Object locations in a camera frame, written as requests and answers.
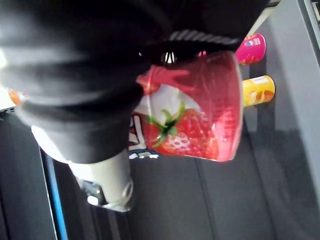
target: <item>blue stripe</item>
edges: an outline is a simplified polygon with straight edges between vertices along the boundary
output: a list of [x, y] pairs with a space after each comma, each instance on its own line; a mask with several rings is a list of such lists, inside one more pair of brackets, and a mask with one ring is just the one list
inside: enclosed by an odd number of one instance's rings
[[55, 160], [53, 160], [51, 157], [49, 157], [49, 156], [46, 157], [48, 173], [49, 173], [49, 180], [50, 180], [50, 185], [51, 185], [51, 194], [53, 195], [53, 204], [54, 204], [54, 209], [55, 209], [55, 213], [56, 213], [57, 225], [58, 225], [59, 233], [60, 233], [60, 239], [61, 240], [68, 240], [65, 218], [64, 218], [64, 213], [62, 210], [61, 201], [60, 201], [60, 195], [59, 195], [58, 184], [57, 184], [53, 161], [55, 161]]

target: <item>pink can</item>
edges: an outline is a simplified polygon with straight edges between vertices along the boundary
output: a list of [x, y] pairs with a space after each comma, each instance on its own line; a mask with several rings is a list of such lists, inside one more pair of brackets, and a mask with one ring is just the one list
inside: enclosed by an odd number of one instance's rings
[[266, 40], [260, 33], [248, 35], [244, 38], [235, 57], [241, 65], [253, 64], [261, 61], [266, 53]]

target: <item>person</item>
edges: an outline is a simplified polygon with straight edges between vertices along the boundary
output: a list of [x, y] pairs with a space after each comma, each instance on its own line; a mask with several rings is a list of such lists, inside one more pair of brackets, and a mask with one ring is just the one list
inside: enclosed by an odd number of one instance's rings
[[235, 51], [267, 2], [4, 0], [0, 81], [27, 94], [17, 115], [54, 159], [108, 160], [128, 148], [139, 74], [167, 53]]

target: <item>yellow can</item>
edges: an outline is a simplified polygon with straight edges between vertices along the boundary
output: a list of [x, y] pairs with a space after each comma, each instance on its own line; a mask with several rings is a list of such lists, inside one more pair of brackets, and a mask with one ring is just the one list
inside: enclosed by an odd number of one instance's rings
[[242, 81], [244, 106], [253, 106], [271, 101], [276, 93], [271, 77], [264, 75]]

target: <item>packaged snack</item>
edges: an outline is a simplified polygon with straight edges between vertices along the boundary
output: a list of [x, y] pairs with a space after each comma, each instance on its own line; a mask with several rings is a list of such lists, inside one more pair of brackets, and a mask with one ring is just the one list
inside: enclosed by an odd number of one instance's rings
[[130, 150], [218, 162], [234, 158], [243, 97], [232, 52], [201, 55], [181, 65], [153, 65], [137, 81], [145, 96], [132, 116]]
[[275, 83], [267, 75], [244, 80], [242, 86], [245, 107], [269, 102], [276, 93]]
[[260, 62], [266, 53], [266, 40], [260, 33], [248, 35], [235, 52], [235, 57], [241, 65]]

